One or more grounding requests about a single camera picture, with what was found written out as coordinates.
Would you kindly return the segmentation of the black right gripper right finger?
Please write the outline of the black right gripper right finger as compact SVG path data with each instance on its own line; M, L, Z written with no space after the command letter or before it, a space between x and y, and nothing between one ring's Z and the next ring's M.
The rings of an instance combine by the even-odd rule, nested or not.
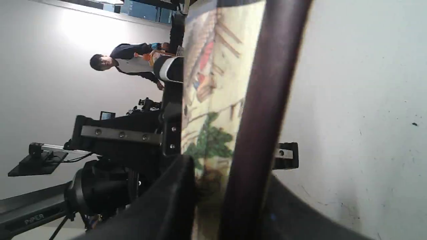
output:
M271 175L260 223L261 240L368 240L309 206Z

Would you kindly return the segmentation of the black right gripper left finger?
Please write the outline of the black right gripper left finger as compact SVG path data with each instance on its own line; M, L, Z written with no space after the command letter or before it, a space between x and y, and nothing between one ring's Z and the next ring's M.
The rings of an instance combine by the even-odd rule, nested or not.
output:
M195 216L194 160L179 155L129 208L78 240L190 240Z

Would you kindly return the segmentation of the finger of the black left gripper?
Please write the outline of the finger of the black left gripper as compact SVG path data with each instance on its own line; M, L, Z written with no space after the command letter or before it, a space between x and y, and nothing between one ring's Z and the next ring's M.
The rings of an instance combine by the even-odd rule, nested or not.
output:
M179 12L172 17L172 25L169 39L169 53L177 54L182 47L185 32L185 15Z

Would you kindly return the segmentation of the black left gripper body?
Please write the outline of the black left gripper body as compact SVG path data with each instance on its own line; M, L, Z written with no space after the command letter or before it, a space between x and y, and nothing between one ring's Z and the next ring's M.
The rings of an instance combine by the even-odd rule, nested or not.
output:
M72 138L64 149L82 150L140 167L137 158L144 159L143 168L154 167L149 159L168 161L180 153L180 114L176 103L169 102L159 110L134 108L126 116L94 120L76 117Z

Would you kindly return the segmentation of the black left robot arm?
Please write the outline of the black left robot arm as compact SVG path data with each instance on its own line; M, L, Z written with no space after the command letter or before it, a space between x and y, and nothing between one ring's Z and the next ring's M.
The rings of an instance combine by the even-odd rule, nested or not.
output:
M157 111L76 117L72 181L1 200L1 239L60 217L80 240L289 240L289 191L273 176L308 3L214 1L186 17L183 56L131 50L172 100Z

